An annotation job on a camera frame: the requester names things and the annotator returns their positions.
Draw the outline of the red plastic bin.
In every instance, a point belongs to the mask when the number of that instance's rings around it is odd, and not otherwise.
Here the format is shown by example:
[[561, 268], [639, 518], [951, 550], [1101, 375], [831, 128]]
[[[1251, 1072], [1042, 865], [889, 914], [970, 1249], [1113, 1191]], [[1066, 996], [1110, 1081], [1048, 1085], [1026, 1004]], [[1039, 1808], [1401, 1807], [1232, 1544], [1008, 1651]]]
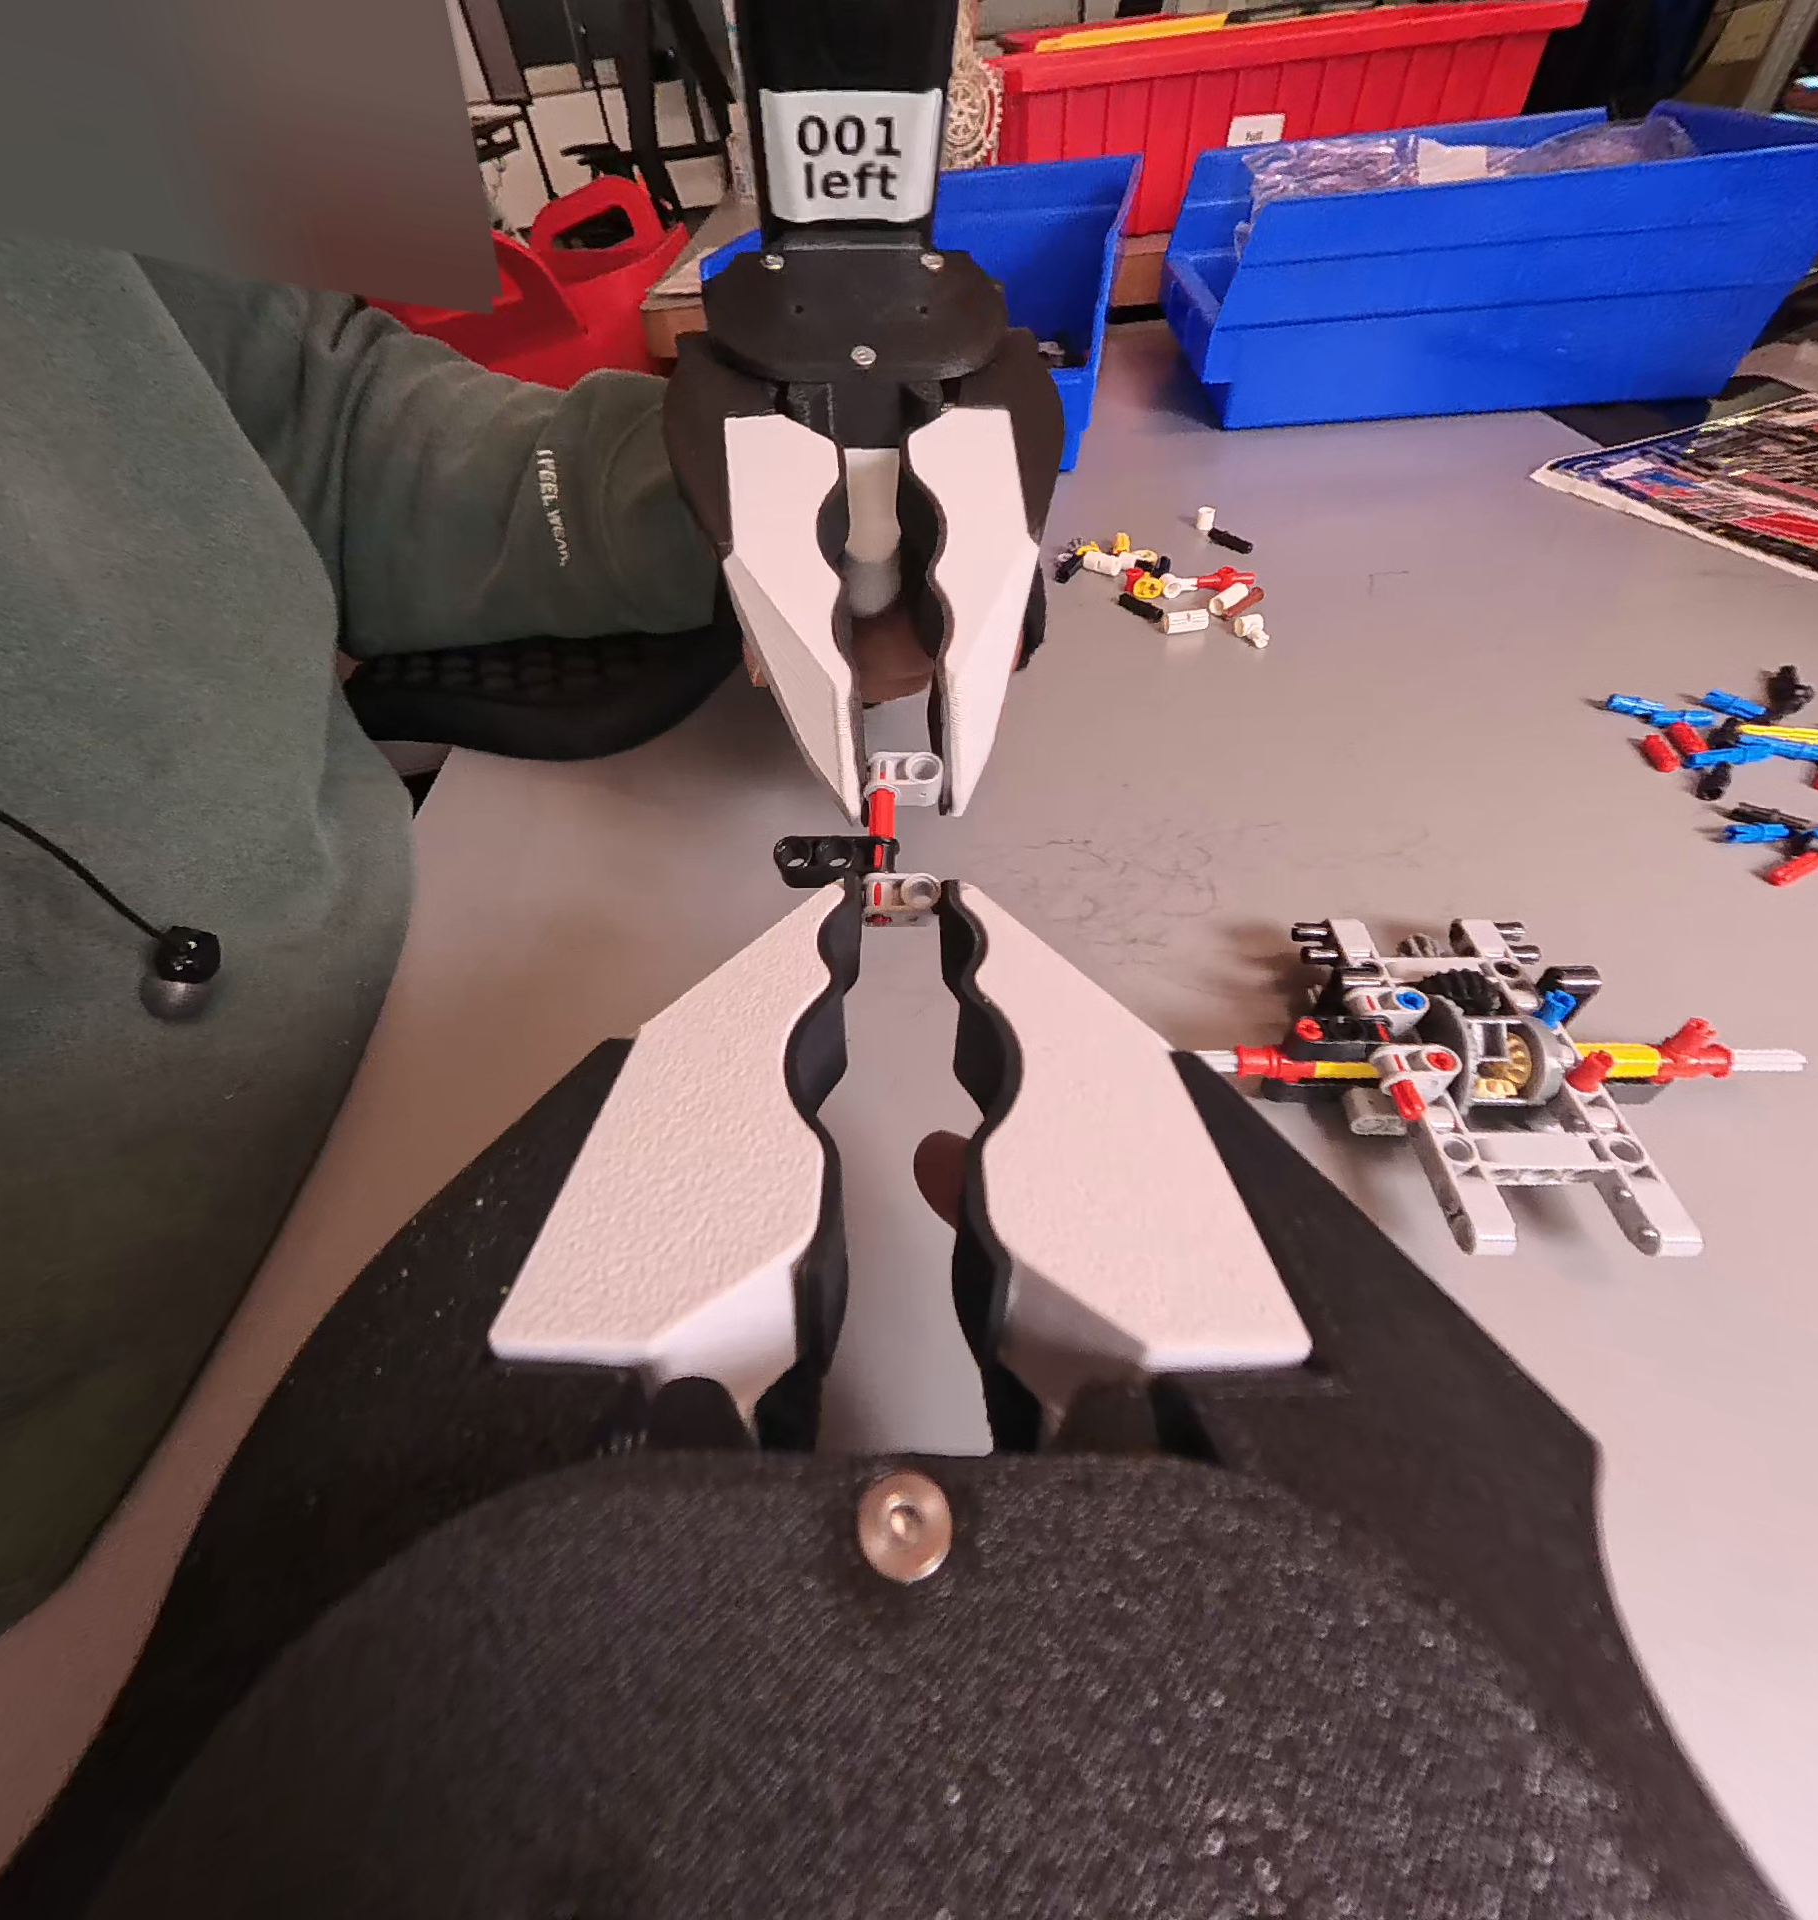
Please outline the red plastic bin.
[[1032, 54], [1004, 38], [1001, 166], [1141, 156], [1127, 235], [1170, 233], [1199, 156], [1287, 139], [1520, 114], [1550, 36], [1584, 1], [1335, 5], [1221, 32]]

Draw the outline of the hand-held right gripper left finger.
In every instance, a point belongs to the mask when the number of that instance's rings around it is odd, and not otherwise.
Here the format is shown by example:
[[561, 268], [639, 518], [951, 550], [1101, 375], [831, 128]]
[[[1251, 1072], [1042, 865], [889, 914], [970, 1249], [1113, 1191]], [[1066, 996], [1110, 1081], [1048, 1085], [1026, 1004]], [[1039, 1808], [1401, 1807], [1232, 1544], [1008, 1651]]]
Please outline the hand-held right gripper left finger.
[[646, 1021], [488, 1332], [490, 1352], [708, 1379], [756, 1432], [820, 1432], [848, 1301], [822, 1108], [848, 1066], [847, 881]]

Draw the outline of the clear plastic bag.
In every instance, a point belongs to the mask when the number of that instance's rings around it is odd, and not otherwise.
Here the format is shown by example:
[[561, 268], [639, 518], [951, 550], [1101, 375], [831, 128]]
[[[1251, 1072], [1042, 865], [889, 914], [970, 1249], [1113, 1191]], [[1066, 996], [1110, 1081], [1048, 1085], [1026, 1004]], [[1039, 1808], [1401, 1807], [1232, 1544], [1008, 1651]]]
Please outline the clear plastic bag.
[[1488, 142], [1450, 144], [1422, 134], [1318, 139], [1258, 153], [1247, 162], [1247, 170], [1251, 209], [1260, 211], [1279, 201], [1543, 178], [1676, 162], [1696, 153], [1698, 147], [1685, 125], [1652, 115], [1561, 131], [1518, 148]]

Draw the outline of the yellow plastic strip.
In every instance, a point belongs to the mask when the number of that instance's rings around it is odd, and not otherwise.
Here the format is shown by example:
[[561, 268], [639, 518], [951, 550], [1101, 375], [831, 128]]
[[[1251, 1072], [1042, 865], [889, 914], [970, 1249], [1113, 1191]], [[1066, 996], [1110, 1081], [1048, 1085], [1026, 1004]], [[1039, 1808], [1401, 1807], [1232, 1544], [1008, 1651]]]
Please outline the yellow plastic strip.
[[1051, 30], [1025, 42], [1023, 53], [1094, 53], [1109, 47], [1156, 43], [1221, 32], [1229, 12], [1158, 12], [1114, 17], [1101, 23]]

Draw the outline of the person's left hand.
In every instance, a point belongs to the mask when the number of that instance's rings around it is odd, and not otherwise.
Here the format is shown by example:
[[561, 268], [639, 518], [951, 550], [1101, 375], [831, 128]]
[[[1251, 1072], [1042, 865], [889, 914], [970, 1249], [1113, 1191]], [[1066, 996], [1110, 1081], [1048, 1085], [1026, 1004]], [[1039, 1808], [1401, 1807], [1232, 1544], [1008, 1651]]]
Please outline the person's left hand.
[[855, 615], [848, 630], [858, 695], [863, 707], [921, 699], [934, 682], [934, 659], [911, 614], [902, 604]]

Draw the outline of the person's green hoodie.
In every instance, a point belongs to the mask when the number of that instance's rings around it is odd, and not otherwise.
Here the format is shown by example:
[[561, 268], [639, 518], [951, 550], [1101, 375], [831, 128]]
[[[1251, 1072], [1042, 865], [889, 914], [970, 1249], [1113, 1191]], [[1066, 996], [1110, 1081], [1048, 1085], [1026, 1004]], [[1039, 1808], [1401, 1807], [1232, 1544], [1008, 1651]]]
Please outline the person's green hoodie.
[[0, 1636], [78, 1567], [267, 1260], [408, 920], [320, 557], [141, 261], [0, 233]]

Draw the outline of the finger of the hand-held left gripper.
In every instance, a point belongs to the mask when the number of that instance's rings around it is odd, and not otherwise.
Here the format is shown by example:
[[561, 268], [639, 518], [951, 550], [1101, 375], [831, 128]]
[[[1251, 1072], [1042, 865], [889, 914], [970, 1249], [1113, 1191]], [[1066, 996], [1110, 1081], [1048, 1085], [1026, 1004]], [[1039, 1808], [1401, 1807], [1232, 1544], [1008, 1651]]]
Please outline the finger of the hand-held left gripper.
[[801, 756], [858, 822], [863, 720], [848, 657], [848, 593], [822, 537], [826, 506], [847, 503], [843, 455], [781, 414], [727, 419], [722, 446], [722, 577], [748, 652]]
[[932, 508], [926, 587], [939, 604], [932, 733], [946, 759], [940, 810], [957, 819], [984, 777], [1038, 577], [1010, 411], [954, 407], [906, 443], [914, 503]]

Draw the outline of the red plastic container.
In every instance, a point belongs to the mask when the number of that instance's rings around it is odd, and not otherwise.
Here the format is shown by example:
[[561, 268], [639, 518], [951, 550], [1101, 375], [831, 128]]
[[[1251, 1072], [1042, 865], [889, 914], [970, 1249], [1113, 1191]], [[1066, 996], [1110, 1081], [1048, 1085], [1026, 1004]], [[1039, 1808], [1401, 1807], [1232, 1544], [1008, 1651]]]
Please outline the red plastic container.
[[644, 182], [595, 178], [542, 208], [528, 239], [492, 236], [499, 291], [486, 311], [380, 309], [478, 366], [556, 390], [594, 370], [649, 372], [644, 299], [686, 239]]

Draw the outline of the lego sticker sheet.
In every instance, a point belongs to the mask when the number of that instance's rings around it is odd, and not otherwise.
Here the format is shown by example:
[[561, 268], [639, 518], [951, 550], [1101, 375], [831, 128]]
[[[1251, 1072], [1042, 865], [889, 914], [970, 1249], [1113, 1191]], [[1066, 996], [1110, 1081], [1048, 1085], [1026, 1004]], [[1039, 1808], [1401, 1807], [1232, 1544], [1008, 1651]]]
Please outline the lego sticker sheet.
[[1818, 581], [1818, 394], [1552, 461], [1552, 491]]

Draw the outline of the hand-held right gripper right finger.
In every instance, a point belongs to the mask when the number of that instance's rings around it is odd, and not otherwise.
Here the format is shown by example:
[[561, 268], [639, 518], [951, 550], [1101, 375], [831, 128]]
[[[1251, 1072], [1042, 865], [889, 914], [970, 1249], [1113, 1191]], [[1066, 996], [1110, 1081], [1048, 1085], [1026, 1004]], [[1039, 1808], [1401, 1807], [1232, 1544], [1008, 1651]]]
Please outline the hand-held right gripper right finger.
[[1310, 1329], [1175, 1050], [1013, 913], [946, 884], [963, 1145], [951, 1291], [998, 1448], [1092, 1390], [1283, 1375]]

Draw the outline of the white laser-cut gears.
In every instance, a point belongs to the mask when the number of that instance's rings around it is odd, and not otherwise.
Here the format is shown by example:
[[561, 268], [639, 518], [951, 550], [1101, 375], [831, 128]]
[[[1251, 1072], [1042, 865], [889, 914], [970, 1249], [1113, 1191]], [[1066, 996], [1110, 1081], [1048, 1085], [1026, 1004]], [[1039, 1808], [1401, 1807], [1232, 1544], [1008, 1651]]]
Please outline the white laser-cut gears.
[[1001, 71], [979, 47], [979, 1], [957, 1], [947, 79], [942, 172], [998, 162], [1004, 121]]

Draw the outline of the blue plastic bin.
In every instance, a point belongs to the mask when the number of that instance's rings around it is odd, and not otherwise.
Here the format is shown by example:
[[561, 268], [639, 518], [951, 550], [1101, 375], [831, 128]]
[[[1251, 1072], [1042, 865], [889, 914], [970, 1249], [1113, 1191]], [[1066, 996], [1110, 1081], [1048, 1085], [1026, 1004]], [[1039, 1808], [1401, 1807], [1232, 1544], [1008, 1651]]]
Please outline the blue plastic bin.
[[1164, 260], [1164, 315], [1229, 429], [1707, 397], [1786, 296], [1562, 307], [1543, 329], [1497, 315], [1241, 329], [1221, 291], [1249, 156], [1196, 159]]
[[1698, 153], [1543, 178], [1279, 201], [1232, 219], [1241, 329], [1754, 304], [1818, 253], [1818, 131], [1666, 108]]

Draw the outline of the scattered white red lego pieces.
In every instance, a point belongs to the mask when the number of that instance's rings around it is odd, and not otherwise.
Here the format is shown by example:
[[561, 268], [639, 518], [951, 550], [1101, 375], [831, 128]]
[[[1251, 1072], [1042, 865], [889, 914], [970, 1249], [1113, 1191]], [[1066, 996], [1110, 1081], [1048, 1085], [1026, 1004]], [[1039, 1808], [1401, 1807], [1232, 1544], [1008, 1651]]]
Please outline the scattered white red lego pieces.
[[1183, 570], [1177, 557], [1127, 532], [1106, 541], [1065, 541], [1050, 553], [1046, 570], [1059, 587], [1077, 577], [1104, 585], [1109, 602], [1172, 642], [1201, 645], [1206, 636], [1228, 636], [1251, 652], [1266, 652], [1272, 633], [1263, 585], [1249, 565], [1251, 541], [1221, 525], [1214, 504], [1196, 508], [1190, 525], [1206, 547], [1203, 570]]

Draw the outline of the grey lego gearbox assembly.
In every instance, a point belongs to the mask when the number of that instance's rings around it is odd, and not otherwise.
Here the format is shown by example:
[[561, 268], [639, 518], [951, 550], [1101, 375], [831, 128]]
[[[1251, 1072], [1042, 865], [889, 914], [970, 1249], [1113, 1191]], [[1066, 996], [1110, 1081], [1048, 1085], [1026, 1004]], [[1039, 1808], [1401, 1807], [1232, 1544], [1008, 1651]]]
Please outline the grey lego gearbox assembly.
[[1649, 1259], [1702, 1257], [1703, 1231], [1626, 1102], [1807, 1069], [1801, 1050], [1735, 1046], [1703, 1018], [1660, 1041], [1582, 1037], [1599, 969], [1547, 965], [1515, 920], [1463, 918], [1396, 948], [1345, 918], [1288, 935], [1313, 985], [1287, 1035], [1199, 1060], [1272, 1102], [1337, 1108], [1354, 1137], [1407, 1141], [1468, 1257], [1515, 1255], [1511, 1194], [1539, 1187], [1596, 1191]]

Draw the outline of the pile of coloured lego pins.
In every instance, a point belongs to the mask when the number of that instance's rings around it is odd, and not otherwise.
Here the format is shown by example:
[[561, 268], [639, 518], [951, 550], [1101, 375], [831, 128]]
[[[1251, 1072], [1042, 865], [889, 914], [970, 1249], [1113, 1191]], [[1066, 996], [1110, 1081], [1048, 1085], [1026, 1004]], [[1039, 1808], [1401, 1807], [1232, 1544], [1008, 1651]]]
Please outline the pile of coloured lego pins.
[[1785, 890], [1818, 875], [1818, 816], [1736, 795], [1752, 770], [1786, 770], [1818, 801], [1816, 698], [1794, 664], [1772, 669], [1760, 695], [1711, 686], [1690, 702], [1650, 699], [1616, 691], [1595, 709], [1638, 727], [1637, 749], [1666, 778], [1685, 781], [1711, 809], [1719, 845], [1767, 859], [1764, 881]]

